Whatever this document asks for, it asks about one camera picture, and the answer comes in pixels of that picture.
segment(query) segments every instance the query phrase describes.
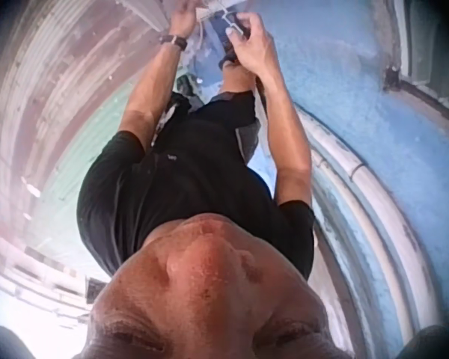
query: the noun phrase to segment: concrete wall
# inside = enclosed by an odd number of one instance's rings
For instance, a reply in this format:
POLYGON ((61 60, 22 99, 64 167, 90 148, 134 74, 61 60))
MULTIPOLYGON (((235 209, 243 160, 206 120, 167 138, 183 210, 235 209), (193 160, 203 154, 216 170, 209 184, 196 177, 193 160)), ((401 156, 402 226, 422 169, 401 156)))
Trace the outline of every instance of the concrete wall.
POLYGON ((254 9, 275 37, 293 99, 368 163, 409 219, 449 316, 449 136, 383 93, 371 1, 262 0, 254 9))

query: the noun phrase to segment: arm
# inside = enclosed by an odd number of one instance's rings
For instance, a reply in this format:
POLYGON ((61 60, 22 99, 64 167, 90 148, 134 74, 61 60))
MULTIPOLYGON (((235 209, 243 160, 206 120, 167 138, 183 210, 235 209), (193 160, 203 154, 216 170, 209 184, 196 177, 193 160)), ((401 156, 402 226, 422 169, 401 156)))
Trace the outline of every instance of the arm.
POLYGON ((273 40, 255 13, 238 14, 251 29, 249 40, 235 31, 228 36, 239 62, 263 82, 268 111, 269 150, 276 164, 275 200, 302 200, 311 205, 311 150, 284 83, 273 40))
MULTIPOLYGON (((169 34, 188 38, 196 25, 198 0, 180 0, 171 17, 169 34)), ((171 43, 161 45, 154 59, 146 66, 129 97, 118 131, 130 131, 148 150, 156 126, 171 98, 181 51, 171 43)))

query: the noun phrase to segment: leg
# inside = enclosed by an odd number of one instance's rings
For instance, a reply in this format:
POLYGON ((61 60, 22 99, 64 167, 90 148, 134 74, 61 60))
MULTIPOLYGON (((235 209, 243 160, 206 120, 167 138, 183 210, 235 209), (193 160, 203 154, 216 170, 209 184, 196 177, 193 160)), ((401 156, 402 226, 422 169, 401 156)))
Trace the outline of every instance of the leg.
POLYGON ((233 64, 230 61, 223 66, 223 85, 219 93, 240 93, 254 91, 256 87, 256 75, 250 73, 243 66, 233 64))

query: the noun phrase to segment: short sleeve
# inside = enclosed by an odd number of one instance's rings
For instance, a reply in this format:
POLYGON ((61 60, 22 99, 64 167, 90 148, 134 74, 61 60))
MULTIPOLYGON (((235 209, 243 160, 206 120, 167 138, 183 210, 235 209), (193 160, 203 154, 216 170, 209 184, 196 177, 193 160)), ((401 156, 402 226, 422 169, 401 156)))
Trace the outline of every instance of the short sleeve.
POLYGON ((110 275, 123 261, 123 248, 113 233, 117 199, 126 174, 144 158, 131 132, 117 133, 91 165, 79 192, 76 216, 83 244, 110 275))
POLYGON ((286 241, 286 247, 281 251, 307 280, 314 261, 314 212, 301 200, 283 203, 279 209, 293 233, 292 239, 286 241))

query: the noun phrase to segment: watch strap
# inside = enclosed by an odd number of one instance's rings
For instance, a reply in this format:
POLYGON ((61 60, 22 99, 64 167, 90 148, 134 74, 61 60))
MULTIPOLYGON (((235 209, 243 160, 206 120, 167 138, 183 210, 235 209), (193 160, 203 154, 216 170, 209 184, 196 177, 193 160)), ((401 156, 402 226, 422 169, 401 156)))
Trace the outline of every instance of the watch strap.
POLYGON ((181 51, 185 51, 188 46, 188 41, 177 35, 163 35, 159 38, 159 43, 173 43, 174 45, 178 45, 181 51))

